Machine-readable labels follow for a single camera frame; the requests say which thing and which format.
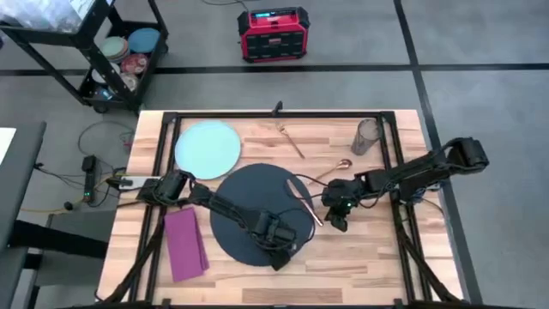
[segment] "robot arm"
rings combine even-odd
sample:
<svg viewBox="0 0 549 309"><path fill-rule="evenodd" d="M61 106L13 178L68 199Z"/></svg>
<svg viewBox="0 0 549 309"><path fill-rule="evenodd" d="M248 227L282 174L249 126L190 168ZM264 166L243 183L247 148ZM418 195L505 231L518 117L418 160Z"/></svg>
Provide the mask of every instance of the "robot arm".
<svg viewBox="0 0 549 309"><path fill-rule="evenodd" d="M177 199L186 183L189 182L188 198ZM169 172L150 194L141 196L152 198L157 203L183 206L193 203L235 221L264 250L270 258L271 266L279 270L290 261L290 251L295 246L296 232L278 215L266 210L246 209L235 205L212 192L206 185L198 184L191 173Z"/></svg>
<svg viewBox="0 0 549 309"><path fill-rule="evenodd" d="M413 202L425 188L455 174L482 172L488 164L479 141L471 137L456 138L440 150L430 151L398 167L357 173L353 180L334 179L323 190L323 205L330 207L325 220L346 232L345 218L352 208L361 205L361 200L378 200L383 194L394 191L401 201Z"/></svg>

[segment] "wooden table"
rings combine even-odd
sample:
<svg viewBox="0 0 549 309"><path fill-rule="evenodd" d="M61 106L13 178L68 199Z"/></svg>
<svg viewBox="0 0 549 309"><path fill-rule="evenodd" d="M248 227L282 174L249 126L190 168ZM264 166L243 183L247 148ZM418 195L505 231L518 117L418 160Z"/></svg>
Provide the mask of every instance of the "wooden table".
<svg viewBox="0 0 549 309"><path fill-rule="evenodd" d="M397 110L395 116L405 161L425 154L425 140L417 112ZM162 111L142 112L128 163L129 174L147 176L153 171L162 117ZM184 119L181 131L201 120ZM263 162L284 167L294 173L316 176L340 159L353 161L349 170L331 173L324 179L328 181L333 178L350 179L354 173L383 168L379 142L363 156L356 156L349 150L361 120L359 118L282 119L281 123L304 153L305 160L300 159L288 141L280 135L272 119L223 120L239 133L242 140L242 154L234 170ZM172 130L168 132L169 141ZM166 142L162 171L166 170L169 148L170 143ZM222 179L203 183L215 190ZM311 194L316 194L322 187L310 185L309 189ZM135 195L135 192L124 193L120 203L133 200ZM425 197L440 205L436 193L428 193ZM315 200L315 207L323 218L328 208L322 206L320 199ZM375 305L392 304L396 298L406 299L394 222L387 197L383 197L373 209L354 209L348 216L349 229L346 233L341 233L329 223L318 227L315 238L294 256L289 265L278 272L270 267L252 267L234 261L215 241L209 225L209 211L201 207L195 210L210 269L205 276L173 282L164 241L154 293L155 304L159 304L163 298L170 298L173 304L178 305ZM99 297L109 295L133 264L144 212L145 206L142 204L118 210L101 276ZM462 291L440 209L429 203L420 203L416 205L416 215L428 264L450 292L461 297ZM156 218L153 219L151 231L155 222ZM420 297L418 274L413 262L411 265L416 294ZM148 265L145 265L139 300L144 298L147 278Z"/></svg>

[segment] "cup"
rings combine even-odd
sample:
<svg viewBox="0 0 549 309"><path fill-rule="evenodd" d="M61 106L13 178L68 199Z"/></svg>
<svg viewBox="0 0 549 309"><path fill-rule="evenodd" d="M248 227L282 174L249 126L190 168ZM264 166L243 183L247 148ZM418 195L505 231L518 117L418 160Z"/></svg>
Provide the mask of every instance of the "cup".
<svg viewBox="0 0 549 309"><path fill-rule="evenodd" d="M363 155L379 139L377 123L374 119L360 121L357 133L354 136L351 152L355 155Z"/></svg>

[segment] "floor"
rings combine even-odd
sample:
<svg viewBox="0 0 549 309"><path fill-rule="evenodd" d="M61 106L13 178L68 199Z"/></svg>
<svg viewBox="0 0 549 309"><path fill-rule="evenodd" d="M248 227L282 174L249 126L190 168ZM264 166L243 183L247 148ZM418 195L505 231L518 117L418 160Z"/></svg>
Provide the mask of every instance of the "floor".
<svg viewBox="0 0 549 309"><path fill-rule="evenodd" d="M279 100L286 108L413 108L422 112L426 136L433 133L434 119L442 142L454 136L480 139L491 165L481 174L455 177L453 187L483 300L494 305L549 306L549 208L544 194L549 165L543 155L549 149L543 135L549 129L545 121L549 71L540 70L549 68L549 2L402 0L419 62L414 68L494 64L485 70L470 66L423 70L415 79L411 71L215 73L219 68L208 68L248 65L239 56L236 16L242 7L214 7L199 0L157 3L170 30L170 53L160 66L197 67L199 73L156 75L146 96L148 109L272 108ZM261 0L247 5L250 9L301 5L309 11L309 54L297 62L271 65L410 63L392 1ZM118 0L116 6L123 18L153 20L145 1ZM107 28L103 26L98 42ZM87 68L78 51L37 48L58 68ZM12 70L39 69L13 42L6 42L0 59L0 124L45 120L48 128L39 161L51 171L80 172L76 142L89 124L102 119L136 124L127 112L101 116L80 106L49 76L13 76ZM418 96L419 79L425 83L428 100ZM77 85L81 76L69 80ZM122 167L128 153L118 134L124 131L99 126L84 136L82 145ZM58 209L77 199L78 193L35 173L23 207ZM98 209L78 211L108 211L115 203L109 197ZM46 220L43 214L21 212L20 217L38 223ZM12 308L24 306L32 275L21 278ZM36 307L90 304L98 280L99 273L93 273L78 286L44 288Z"/></svg>

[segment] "red power station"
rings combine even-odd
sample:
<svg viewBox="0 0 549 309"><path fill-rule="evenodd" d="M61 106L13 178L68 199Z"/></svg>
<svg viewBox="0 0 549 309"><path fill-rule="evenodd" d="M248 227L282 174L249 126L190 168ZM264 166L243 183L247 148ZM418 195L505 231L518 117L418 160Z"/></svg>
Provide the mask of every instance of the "red power station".
<svg viewBox="0 0 549 309"><path fill-rule="evenodd" d="M242 58L249 63L301 58L310 25L301 7L243 12L238 17Z"/></svg>

